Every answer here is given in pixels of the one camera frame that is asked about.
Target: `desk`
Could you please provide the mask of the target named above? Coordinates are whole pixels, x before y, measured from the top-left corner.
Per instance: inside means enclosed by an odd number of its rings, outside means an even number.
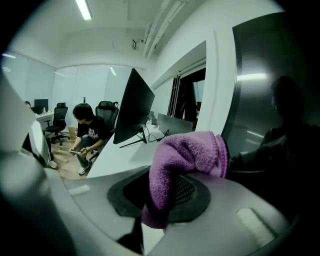
[[[51,112],[36,115],[36,120],[40,123],[41,129],[43,131],[48,127],[48,124],[47,122],[45,122],[45,120],[50,120],[49,124],[52,126],[52,119],[54,114],[55,113],[51,111]]]
[[[147,124],[147,128],[150,134],[154,135],[157,139],[164,136],[154,125]],[[144,134],[147,144],[139,142],[123,148],[119,147],[138,141],[138,136],[134,136],[122,143],[114,144],[113,135],[96,159],[87,178],[116,174],[141,166],[150,166],[160,142],[154,141],[149,143],[147,129],[145,129]]]

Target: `black office chair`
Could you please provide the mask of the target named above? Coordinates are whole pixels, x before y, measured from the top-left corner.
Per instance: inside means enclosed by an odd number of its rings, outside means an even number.
[[[111,102],[111,101],[100,101],[99,105],[95,107],[95,116],[102,117],[106,128],[107,132],[109,133],[109,139],[112,137],[112,135],[115,133],[115,123],[116,119],[119,113],[119,103],[116,102]],[[99,156],[99,152],[94,154],[90,159],[89,163],[92,165],[92,159],[96,158]]]
[[[65,136],[62,131],[66,127],[66,114],[68,111],[68,107],[66,106],[65,102],[58,103],[56,107],[54,108],[54,116],[53,116],[53,125],[50,126],[49,122],[50,120],[46,120],[48,127],[44,130],[43,134],[45,132],[48,133],[54,133],[54,137],[51,138],[51,143],[53,143],[55,140],[59,140],[60,146],[62,146],[61,138],[68,138],[70,140],[69,136]]]

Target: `ceiling light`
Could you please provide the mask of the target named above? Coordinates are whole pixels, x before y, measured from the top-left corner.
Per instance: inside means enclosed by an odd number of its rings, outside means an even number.
[[[2,53],[2,56],[8,57],[8,58],[11,58],[11,59],[15,59],[16,58],[16,56],[13,56],[13,55],[10,55],[10,54],[6,54],[6,53]]]
[[[258,136],[258,137],[260,137],[260,138],[263,138],[262,135],[260,135],[260,134],[258,134],[258,133],[255,133],[255,132],[253,132],[253,131],[250,131],[250,130],[247,130],[247,133],[248,133],[248,134],[255,135],[255,136]]]
[[[265,80],[267,79],[266,73],[257,73],[257,74],[242,74],[236,77],[237,81],[248,81],[248,80]]]
[[[91,20],[91,14],[87,5],[86,0],[75,0],[76,4],[78,5],[80,12],[82,14],[82,17],[85,20]]]
[[[59,76],[63,76],[63,77],[65,77],[65,75],[64,74],[61,74],[61,73],[59,73],[59,72],[57,72],[57,71],[54,71],[54,73],[56,73],[57,75],[59,75]]]
[[[115,72],[115,70],[114,70],[114,68],[113,68],[112,66],[110,67],[110,70],[111,70],[111,73],[112,73],[114,76],[117,75],[116,72]]]
[[[3,66],[2,67],[2,70],[5,71],[5,72],[10,72],[11,71],[11,68],[8,68],[6,66]]]

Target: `monitor stand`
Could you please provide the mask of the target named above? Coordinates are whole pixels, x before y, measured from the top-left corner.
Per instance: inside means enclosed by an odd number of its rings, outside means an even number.
[[[138,130],[138,133],[142,133],[142,136],[143,136],[142,139],[139,139],[139,140],[137,140],[135,142],[131,142],[131,143],[129,143],[127,145],[124,145],[124,146],[120,146],[119,148],[121,149],[123,147],[129,146],[129,145],[132,145],[132,144],[135,144],[135,143],[138,143],[138,142],[144,142],[144,143],[147,144],[147,139],[146,139],[146,136],[145,136],[145,132],[144,132],[144,129],[142,127],[140,127],[140,129]]]

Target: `purple towel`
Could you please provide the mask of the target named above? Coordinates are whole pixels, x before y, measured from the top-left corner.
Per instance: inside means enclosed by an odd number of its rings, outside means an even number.
[[[227,166],[225,142],[211,131],[177,134],[163,139],[150,168],[150,200],[142,209],[142,222],[155,229],[166,227],[170,211],[171,172],[197,170],[224,178]]]

